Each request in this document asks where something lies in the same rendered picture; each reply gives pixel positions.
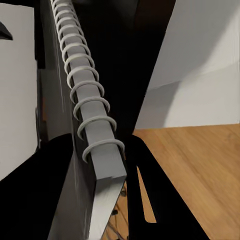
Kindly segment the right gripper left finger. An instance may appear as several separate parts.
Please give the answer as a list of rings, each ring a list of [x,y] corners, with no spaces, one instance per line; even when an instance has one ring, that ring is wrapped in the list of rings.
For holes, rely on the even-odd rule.
[[[58,136],[0,181],[0,240],[47,240],[73,152]]]

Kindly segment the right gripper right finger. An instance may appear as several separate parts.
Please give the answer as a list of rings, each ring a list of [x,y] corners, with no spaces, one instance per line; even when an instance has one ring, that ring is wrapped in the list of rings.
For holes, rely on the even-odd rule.
[[[126,133],[129,240],[210,240],[145,142]],[[145,220],[139,168],[156,223]]]

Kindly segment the notebook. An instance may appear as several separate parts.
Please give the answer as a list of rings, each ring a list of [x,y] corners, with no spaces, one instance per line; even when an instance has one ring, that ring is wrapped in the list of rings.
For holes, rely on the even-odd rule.
[[[49,0],[57,79],[83,240],[101,240],[129,170],[72,0]]]

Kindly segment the monitor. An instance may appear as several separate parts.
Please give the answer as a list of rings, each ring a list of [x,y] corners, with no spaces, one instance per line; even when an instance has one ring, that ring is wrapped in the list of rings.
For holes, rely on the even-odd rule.
[[[0,3],[34,8],[34,58],[37,60],[37,68],[46,69],[44,32],[41,21],[41,0],[0,0]],[[2,22],[0,22],[0,39],[13,40],[9,30]]]

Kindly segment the swivel chair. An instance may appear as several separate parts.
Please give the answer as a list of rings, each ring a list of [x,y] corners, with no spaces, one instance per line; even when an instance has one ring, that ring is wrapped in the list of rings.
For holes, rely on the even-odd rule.
[[[120,194],[120,197],[126,197],[126,191],[123,190]],[[118,214],[118,210],[114,210],[112,212],[112,215],[117,215]],[[109,232],[109,228],[111,228],[119,237],[120,240],[129,240],[129,236],[127,236],[127,238],[124,238],[119,231],[113,226],[113,224],[109,221],[107,224],[107,228],[104,230],[108,240],[112,240],[110,232]],[[47,240],[60,240],[60,231],[59,231],[59,220],[58,220],[58,213],[55,212],[54,218],[53,218],[53,222],[50,226],[50,230],[49,230],[49,234],[47,237]]]

